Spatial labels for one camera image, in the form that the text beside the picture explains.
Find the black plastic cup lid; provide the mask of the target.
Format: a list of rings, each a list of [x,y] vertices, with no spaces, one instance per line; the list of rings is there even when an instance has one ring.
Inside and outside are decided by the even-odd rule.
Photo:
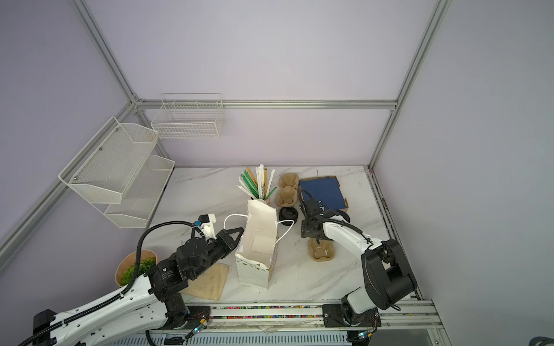
[[[282,207],[278,214],[279,220],[284,221],[285,223],[297,223],[299,212],[295,207]]]

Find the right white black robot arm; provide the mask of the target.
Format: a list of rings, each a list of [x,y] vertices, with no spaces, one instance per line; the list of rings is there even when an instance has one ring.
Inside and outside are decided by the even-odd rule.
[[[372,320],[376,327],[375,317],[367,314],[388,309],[400,311],[398,301],[418,288],[400,243],[369,235],[354,226],[346,212],[327,207],[307,190],[298,191],[298,201],[304,216],[301,237],[315,239],[317,243],[335,242],[361,263],[364,284],[341,299],[337,323],[357,327]]]

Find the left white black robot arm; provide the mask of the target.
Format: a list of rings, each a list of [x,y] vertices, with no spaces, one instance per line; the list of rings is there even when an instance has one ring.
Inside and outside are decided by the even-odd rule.
[[[106,345],[137,332],[176,329],[200,320],[199,314],[190,313],[181,292],[230,255],[245,229],[214,233],[206,216],[178,225],[189,226],[191,237],[169,258],[144,274],[135,268],[127,285],[89,304],[62,313],[46,309],[36,314],[33,334],[22,344]]]

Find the white paper gift bag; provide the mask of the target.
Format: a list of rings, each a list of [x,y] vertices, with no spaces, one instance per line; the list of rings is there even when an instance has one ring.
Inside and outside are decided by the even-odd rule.
[[[277,210],[264,200],[249,200],[245,229],[235,250],[238,280],[242,285],[267,289],[274,272],[278,243],[296,221],[278,220]]]

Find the single brown pulp cup carrier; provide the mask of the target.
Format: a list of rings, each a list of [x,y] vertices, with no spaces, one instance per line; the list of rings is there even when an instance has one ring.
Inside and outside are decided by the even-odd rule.
[[[331,261],[336,255],[333,241],[323,239],[317,240],[315,238],[310,239],[310,242],[308,243],[308,252],[309,256],[315,262]]]

